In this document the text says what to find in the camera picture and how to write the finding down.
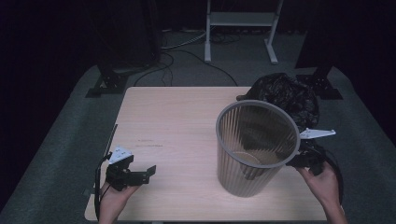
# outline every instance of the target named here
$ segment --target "black base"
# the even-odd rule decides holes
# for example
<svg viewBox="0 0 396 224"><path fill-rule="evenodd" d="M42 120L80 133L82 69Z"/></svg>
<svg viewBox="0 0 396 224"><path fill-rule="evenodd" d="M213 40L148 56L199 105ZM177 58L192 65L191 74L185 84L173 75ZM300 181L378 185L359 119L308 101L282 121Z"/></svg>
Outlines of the black base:
<svg viewBox="0 0 396 224"><path fill-rule="evenodd" d="M329 79L316 77L315 75L297 75L297 80L312 87L315 94L322 100L343 100L341 93L332 87Z"/></svg>
<svg viewBox="0 0 396 224"><path fill-rule="evenodd" d="M93 88L90 88L85 98L99 98L102 94L123 94L128 77L118 76L117 84L108 87L104 78L100 76Z"/></svg>

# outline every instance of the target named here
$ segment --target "white metal frame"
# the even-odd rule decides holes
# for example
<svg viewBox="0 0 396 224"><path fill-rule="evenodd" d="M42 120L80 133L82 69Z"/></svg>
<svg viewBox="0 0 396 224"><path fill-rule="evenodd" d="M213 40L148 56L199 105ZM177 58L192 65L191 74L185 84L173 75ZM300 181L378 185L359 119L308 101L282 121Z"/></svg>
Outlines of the white metal frame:
<svg viewBox="0 0 396 224"><path fill-rule="evenodd" d="M271 26L269 38L264 39L265 47L272 64L278 64L272 43L279 21L280 10L283 0L279 0L274 13L252 13L252 12L212 12L210 9L211 0L207 0L206 12L206 41L205 41L205 62L210 63L210 29L211 26Z"/></svg>

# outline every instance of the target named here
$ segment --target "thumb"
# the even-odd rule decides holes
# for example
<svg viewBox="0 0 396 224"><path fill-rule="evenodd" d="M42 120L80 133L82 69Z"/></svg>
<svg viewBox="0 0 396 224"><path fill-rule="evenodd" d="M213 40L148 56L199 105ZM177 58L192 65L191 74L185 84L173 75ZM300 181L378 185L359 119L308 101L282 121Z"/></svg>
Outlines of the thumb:
<svg viewBox="0 0 396 224"><path fill-rule="evenodd" d="M298 173L303 176L303 179L306 181L308 180L312 174L309 173L309 171L305 170L304 167L295 167Z"/></svg>

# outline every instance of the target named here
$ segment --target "dark background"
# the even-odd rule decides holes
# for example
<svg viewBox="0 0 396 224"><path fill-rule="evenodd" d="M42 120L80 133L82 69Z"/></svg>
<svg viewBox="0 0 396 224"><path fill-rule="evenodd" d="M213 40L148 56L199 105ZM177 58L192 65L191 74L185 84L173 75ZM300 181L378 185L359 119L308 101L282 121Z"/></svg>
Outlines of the dark background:
<svg viewBox="0 0 396 224"><path fill-rule="evenodd" d="M103 60L155 60L155 50L142 40L150 29L205 28L205 0L157 1L154 17L159 20L149 29L147 24L142 26L147 20L139 13L150 1L111 2L114 4L104 0L1 1L1 209L88 68ZM273 2L236 1L234 5L234 1L213 1L213 6L271 11L276 6ZM280 33L308 31L298 67L318 66L328 60L329 52L336 55L334 66L350 78L393 143L394 11L389 0L285 0L278 26ZM127 41L129 36L134 42Z"/></svg>

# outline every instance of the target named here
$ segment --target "metal stand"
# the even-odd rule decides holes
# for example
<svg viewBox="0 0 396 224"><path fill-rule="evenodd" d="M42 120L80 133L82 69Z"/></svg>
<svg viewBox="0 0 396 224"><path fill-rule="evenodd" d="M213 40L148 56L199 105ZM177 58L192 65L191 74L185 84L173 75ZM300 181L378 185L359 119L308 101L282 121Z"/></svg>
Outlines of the metal stand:
<svg viewBox="0 0 396 224"><path fill-rule="evenodd" d="M322 100L342 100L341 93L332 87L327 75L332 69L332 65L320 66L313 75L297 75L297 80L302 81L312 87L315 94Z"/></svg>
<svg viewBox="0 0 396 224"><path fill-rule="evenodd" d="M115 73L108 63L99 63L101 76L95 86L88 90L86 98L97 98L102 94L122 94L125 89L128 77Z"/></svg>
<svg viewBox="0 0 396 224"><path fill-rule="evenodd" d="M210 29L211 26L271 26L268 39L264 39L265 47L272 64L278 64L272 42L279 21L280 10L283 0L279 0L275 13L250 13L250 12L211 12L211 1L207 0L206 12L206 42L205 42L205 62L211 62L210 53Z"/></svg>

